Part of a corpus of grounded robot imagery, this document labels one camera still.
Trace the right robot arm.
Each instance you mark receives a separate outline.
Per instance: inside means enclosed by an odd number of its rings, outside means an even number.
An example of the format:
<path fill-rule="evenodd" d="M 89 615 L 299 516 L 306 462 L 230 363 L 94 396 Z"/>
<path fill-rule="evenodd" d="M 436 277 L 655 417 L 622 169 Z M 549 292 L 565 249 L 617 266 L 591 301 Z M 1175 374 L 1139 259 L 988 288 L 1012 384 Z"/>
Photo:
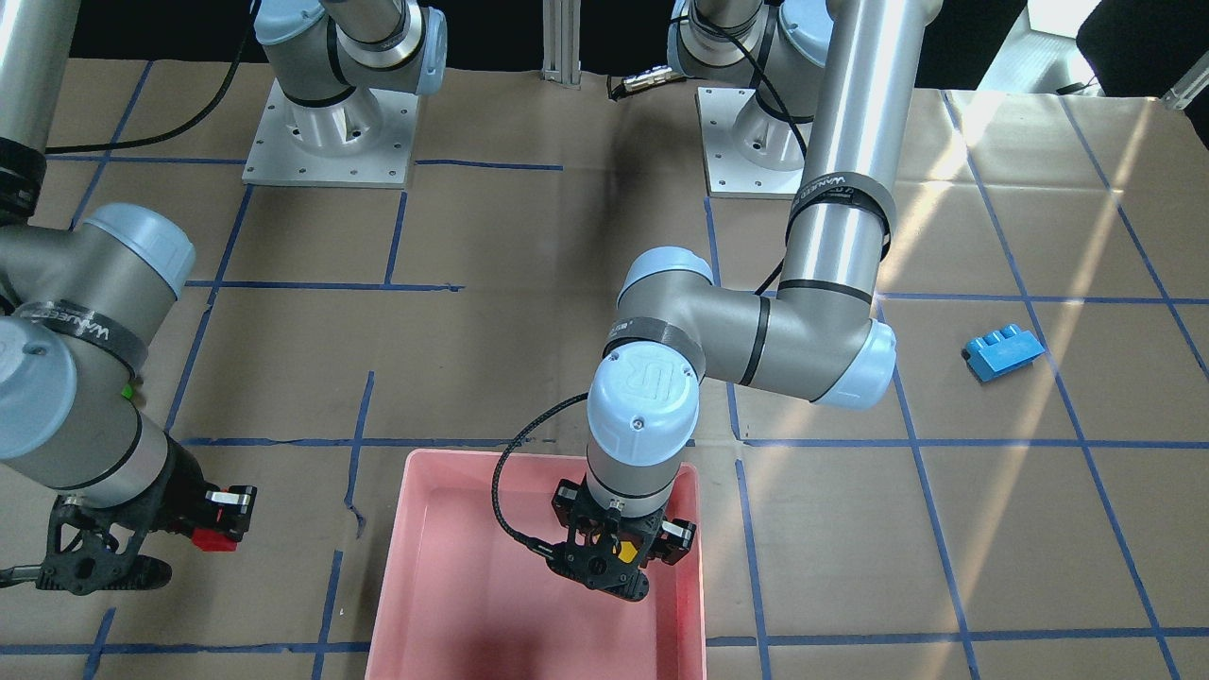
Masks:
<path fill-rule="evenodd" d="M 158 212 L 108 204 L 76 229 L 30 227 L 77 1 L 2 4 L 2 462 L 58 496 L 69 554 L 116 555 L 108 528 L 235 551 L 254 489 L 204 482 L 122 396 L 181 296 L 196 252 Z M 258 1 L 274 69 L 245 181 L 401 188 L 420 96 L 435 94 L 449 22 L 417 1 Z"/>

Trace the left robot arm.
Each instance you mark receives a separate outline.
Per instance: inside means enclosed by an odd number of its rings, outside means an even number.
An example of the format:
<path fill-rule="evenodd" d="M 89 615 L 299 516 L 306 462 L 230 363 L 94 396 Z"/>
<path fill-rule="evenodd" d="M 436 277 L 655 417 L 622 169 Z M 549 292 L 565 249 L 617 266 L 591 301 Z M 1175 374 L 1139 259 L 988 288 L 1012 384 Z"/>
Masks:
<path fill-rule="evenodd" d="M 893 378 L 872 318 L 893 244 L 893 183 L 926 27 L 941 1 L 679 1 L 669 58 L 690 77 L 753 87 L 731 150 L 800 181 L 771 280 L 721 286 L 684 248 L 635 259 L 588 390 L 588 473 L 553 511 L 569 531 L 540 554 L 579 576 L 690 549 L 669 499 L 701 382 L 867 409 Z"/>

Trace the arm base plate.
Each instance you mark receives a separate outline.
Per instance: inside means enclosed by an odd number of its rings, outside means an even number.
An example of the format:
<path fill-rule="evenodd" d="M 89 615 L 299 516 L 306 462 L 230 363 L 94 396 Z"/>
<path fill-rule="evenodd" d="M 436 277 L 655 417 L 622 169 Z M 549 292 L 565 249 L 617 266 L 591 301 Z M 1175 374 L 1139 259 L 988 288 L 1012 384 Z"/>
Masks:
<path fill-rule="evenodd" d="M 803 151 L 789 122 L 767 113 L 757 90 L 700 87 L 696 94 L 707 194 L 730 198 L 794 198 Z"/>
<path fill-rule="evenodd" d="M 357 90 L 340 103 L 308 108 L 273 83 L 242 180 L 277 188 L 404 189 L 418 113 L 420 96 L 407 92 Z"/>

